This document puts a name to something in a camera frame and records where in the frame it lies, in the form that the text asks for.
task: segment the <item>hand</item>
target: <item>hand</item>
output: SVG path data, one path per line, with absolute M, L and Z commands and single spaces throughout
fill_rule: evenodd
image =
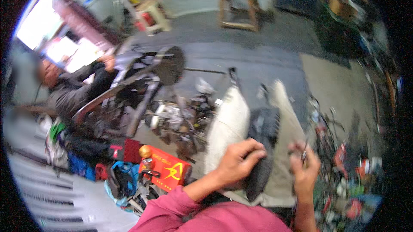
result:
M 314 184 L 316 183 L 321 163 L 313 149 L 309 145 L 305 146 L 305 142 L 297 142 L 288 145 L 288 149 L 295 151 L 290 157 L 290 164 L 292 173 L 295 175 L 294 190 L 297 199 L 298 201 L 312 204 Z M 301 159 L 304 149 L 307 152 L 307 168 L 303 168 L 303 161 Z
M 105 64 L 105 70 L 109 73 L 113 71 L 115 67 L 115 56 L 114 55 L 104 55 L 97 59 L 98 62 L 103 62 Z
M 224 187 L 247 177 L 256 163 L 266 155 L 264 145 L 249 138 L 229 145 L 214 172 Z

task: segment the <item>red box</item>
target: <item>red box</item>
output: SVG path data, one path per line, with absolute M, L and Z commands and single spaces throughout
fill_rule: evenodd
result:
M 174 157 L 162 150 L 148 145 L 152 150 L 153 167 L 152 170 L 161 173 L 160 178 L 152 177 L 152 183 L 163 190 L 170 192 L 178 185 L 183 185 L 187 175 L 190 174 L 191 164 L 177 157 Z M 141 163 L 139 172 L 145 169 Z

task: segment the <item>gray floor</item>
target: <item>gray floor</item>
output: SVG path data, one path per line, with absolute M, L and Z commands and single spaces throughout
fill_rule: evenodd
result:
M 272 57 L 273 62 L 267 64 L 278 63 L 280 68 L 285 68 L 285 70 L 295 69 L 298 72 L 304 72 L 305 88 L 298 90 L 306 94 L 302 95 L 304 98 L 312 93 L 320 102 L 323 112 L 329 113 L 329 108 L 334 107 L 337 111 L 338 121 L 347 130 L 351 125 L 352 113 L 356 111 L 361 116 L 360 130 L 374 136 L 374 132 L 372 132 L 372 127 L 375 126 L 373 94 L 364 70 L 356 61 L 349 61 L 324 52 L 315 36 L 313 22 L 310 19 L 278 12 L 274 20 L 265 22 L 261 32 L 258 33 L 238 29 L 220 29 L 216 19 L 216 12 L 182 16 L 171 20 L 173 27 L 171 32 L 161 32 L 153 37 L 139 33 L 134 40 L 138 40 L 145 50 L 157 50 L 162 46 L 172 44 L 186 47 L 187 50 L 188 48 L 193 49 L 188 58 L 197 59 L 197 64 L 207 69 L 226 66 L 225 61 L 232 61 L 235 65 L 241 64 L 242 61 L 236 59 L 237 51 L 243 51 L 243 54 L 254 51 L 265 54 L 262 50 L 271 49 L 267 52 L 270 57 L 264 57 L 264 61 L 268 61 L 266 59 Z M 222 47 L 221 51 L 215 50 L 225 43 L 236 47 L 229 51 L 224 50 L 227 47 Z M 215 54 L 214 59 L 208 59 L 212 50 L 219 52 L 221 57 L 217 58 Z M 281 74 L 276 71 L 273 72 L 274 75 L 271 75 L 271 71 L 267 73 L 266 65 L 260 63 L 262 60 L 258 57 L 253 61 L 249 60 L 247 64 L 252 70 L 261 68 L 257 76 L 263 73 L 264 76 L 269 76 L 271 79 L 280 78 Z M 293 81 L 286 84 L 287 92 L 294 91 L 297 84 L 294 84 Z M 297 108 L 307 107 L 305 100 L 296 101 L 292 105 L 295 111 Z M 305 121 L 308 114 L 302 114 L 305 115 L 300 118 L 300 121 Z M 340 134 L 339 137 L 346 139 L 346 134 Z M 136 140 L 159 147 L 175 155 L 176 147 L 174 144 L 165 145 L 145 126 L 138 130 Z M 193 165 L 193 176 L 199 178 L 202 176 L 203 153 L 195 155 L 193 159 L 197 161 Z

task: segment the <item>plastic bag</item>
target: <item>plastic bag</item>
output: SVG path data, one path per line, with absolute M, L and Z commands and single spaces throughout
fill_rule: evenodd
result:
M 201 77 L 198 77 L 197 83 L 195 83 L 195 89 L 203 94 L 211 95 L 214 93 L 214 88 Z

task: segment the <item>person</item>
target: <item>person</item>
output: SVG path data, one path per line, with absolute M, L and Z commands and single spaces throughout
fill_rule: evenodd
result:
M 66 73 L 47 60 L 40 65 L 40 80 L 49 88 L 48 107 L 64 120 L 70 120 L 85 104 L 110 88 L 117 71 L 115 58 L 105 55 L 74 73 Z M 91 84 L 83 83 L 95 74 Z
M 314 217 L 313 189 L 320 161 L 304 142 L 288 145 L 290 167 L 295 176 L 297 196 L 293 231 L 317 231 Z M 306 165 L 302 153 L 306 150 Z M 178 186 L 167 195 L 147 202 L 137 224 L 129 232 L 137 231 L 290 231 L 283 221 L 261 206 L 246 206 L 235 201 L 211 205 L 183 222 L 183 217 L 198 211 L 200 201 L 210 193 L 246 178 L 256 163 L 266 156 L 264 146 L 254 139 L 227 147 L 218 168 L 203 178 L 183 187 Z

